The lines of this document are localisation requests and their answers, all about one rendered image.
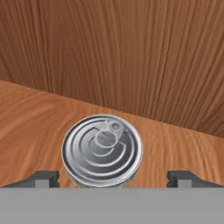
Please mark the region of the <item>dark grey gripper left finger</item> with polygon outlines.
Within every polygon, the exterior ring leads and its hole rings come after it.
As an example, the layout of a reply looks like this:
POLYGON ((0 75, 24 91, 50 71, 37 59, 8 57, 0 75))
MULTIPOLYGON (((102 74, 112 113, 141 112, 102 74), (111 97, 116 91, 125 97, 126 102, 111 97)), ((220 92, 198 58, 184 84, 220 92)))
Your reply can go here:
POLYGON ((35 171, 28 178, 6 185, 7 188, 52 188, 59 187, 58 171, 35 171))

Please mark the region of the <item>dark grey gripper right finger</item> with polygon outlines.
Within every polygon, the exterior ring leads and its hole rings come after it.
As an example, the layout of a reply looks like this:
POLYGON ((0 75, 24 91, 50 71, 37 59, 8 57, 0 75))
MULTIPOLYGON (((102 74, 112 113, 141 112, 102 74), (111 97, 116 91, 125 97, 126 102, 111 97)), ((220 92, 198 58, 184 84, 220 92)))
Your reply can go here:
POLYGON ((168 171, 168 187, 176 188, 202 188, 202 187, 221 187, 214 182, 199 178, 191 171, 168 171))

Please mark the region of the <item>silver food can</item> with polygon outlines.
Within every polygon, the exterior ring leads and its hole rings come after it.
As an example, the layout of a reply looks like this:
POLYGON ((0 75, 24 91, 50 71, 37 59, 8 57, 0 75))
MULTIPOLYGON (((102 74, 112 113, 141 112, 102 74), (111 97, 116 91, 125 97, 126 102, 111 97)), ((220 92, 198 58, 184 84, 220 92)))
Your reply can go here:
POLYGON ((137 129, 120 116, 90 115, 65 134, 61 159, 69 178, 83 188, 124 188, 144 154, 137 129))

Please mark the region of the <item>wooden cabinet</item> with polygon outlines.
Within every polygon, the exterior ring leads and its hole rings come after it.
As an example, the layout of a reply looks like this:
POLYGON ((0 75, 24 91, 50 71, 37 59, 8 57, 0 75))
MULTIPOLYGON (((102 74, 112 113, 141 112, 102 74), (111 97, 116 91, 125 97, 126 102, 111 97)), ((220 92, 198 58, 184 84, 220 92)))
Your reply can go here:
POLYGON ((0 0, 0 78, 224 137, 224 0, 0 0))

